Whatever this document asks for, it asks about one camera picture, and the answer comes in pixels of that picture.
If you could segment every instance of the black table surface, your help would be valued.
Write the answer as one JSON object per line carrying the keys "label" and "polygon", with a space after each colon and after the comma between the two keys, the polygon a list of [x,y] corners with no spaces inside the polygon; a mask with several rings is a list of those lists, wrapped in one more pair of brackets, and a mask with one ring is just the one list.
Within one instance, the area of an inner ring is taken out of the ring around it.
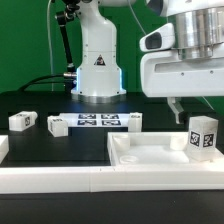
{"label": "black table surface", "polygon": [[[183,99],[185,124],[177,125],[166,99],[128,93],[123,102],[87,104],[63,92],[0,94],[0,135],[9,136],[10,151],[0,167],[109,166],[108,132],[127,128],[69,128],[69,136],[54,138],[47,117],[59,113],[143,113],[143,131],[187,131],[188,118],[219,119],[217,148],[224,151],[224,120],[193,98]],[[8,117],[36,111],[35,126],[8,130]],[[0,223],[224,223],[224,191],[143,191],[0,195]]]}

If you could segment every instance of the white cube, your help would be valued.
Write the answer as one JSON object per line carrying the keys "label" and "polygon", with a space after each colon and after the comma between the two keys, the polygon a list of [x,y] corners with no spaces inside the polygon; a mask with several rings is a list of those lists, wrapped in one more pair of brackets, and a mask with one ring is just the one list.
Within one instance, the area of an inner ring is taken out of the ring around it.
{"label": "white cube", "polygon": [[198,161],[211,160],[215,154],[218,120],[206,117],[191,117],[187,154]]}
{"label": "white cube", "polygon": [[10,131],[24,131],[25,129],[33,126],[37,119],[37,113],[32,111],[22,111],[9,117],[9,130]]}
{"label": "white cube", "polygon": [[128,132],[141,132],[142,131],[142,114],[130,113],[128,119]]}
{"label": "white cube", "polygon": [[68,136],[68,122],[58,116],[50,116],[47,119],[48,130],[54,137]]}

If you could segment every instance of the green wall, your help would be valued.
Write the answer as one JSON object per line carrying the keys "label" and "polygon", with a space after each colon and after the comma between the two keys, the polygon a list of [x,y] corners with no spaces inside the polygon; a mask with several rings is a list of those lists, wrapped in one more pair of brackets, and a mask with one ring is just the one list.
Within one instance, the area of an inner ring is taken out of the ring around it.
{"label": "green wall", "polygon": [[[149,33],[165,23],[137,0],[133,8]],[[47,4],[48,0],[1,1],[0,23],[0,92],[16,90],[26,82],[50,74],[47,40]],[[60,0],[51,7],[51,32],[55,73],[66,71],[66,61],[58,25],[54,19],[56,12],[64,9]],[[139,49],[139,40],[143,36],[130,9],[101,8],[102,15],[110,19],[118,30],[117,63],[123,70],[123,85],[129,92],[141,91],[140,60],[143,56]],[[81,63],[82,37],[79,21],[68,24],[68,35],[73,59],[78,66]],[[30,89],[51,90],[51,86],[35,86]],[[212,106],[224,114],[224,98],[208,98]]]}

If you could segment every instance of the white tray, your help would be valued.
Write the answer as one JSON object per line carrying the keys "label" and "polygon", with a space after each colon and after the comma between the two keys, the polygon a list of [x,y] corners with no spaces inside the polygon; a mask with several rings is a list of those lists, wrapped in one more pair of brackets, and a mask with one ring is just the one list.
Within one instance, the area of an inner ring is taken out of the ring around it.
{"label": "white tray", "polygon": [[[124,134],[131,144],[122,151],[125,144],[116,147],[114,137]],[[216,149],[211,161],[191,160],[187,138],[187,133],[108,133],[112,166],[1,168],[0,193],[224,189],[223,155]],[[6,155],[7,136],[0,140],[0,154]],[[122,156],[137,158],[120,161]]]}
{"label": "white tray", "polygon": [[[187,152],[188,132],[109,133],[108,150],[113,166],[190,165],[202,164]],[[209,161],[221,161],[224,156],[215,149]]]}

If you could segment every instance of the black cable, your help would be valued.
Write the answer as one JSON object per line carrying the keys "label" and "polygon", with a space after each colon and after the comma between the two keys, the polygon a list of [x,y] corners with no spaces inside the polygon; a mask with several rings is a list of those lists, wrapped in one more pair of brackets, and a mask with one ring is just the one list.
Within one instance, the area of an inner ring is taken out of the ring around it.
{"label": "black cable", "polygon": [[26,89],[27,86],[29,86],[31,83],[35,83],[44,79],[52,79],[52,78],[63,78],[64,75],[63,74],[58,74],[58,75],[46,75],[46,76],[41,76],[39,78],[33,79],[30,82],[26,83],[25,85],[21,86],[18,91],[23,91],[24,89]]}
{"label": "black cable", "polygon": [[39,84],[54,84],[54,83],[71,83],[74,80],[70,80],[70,81],[50,81],[50,82],[33,82],[33,83],[29,83],[24,85],[23,87],[20,87],[18,91],[24,91],[26,88],[28,88],[31,85],[39,85]]}

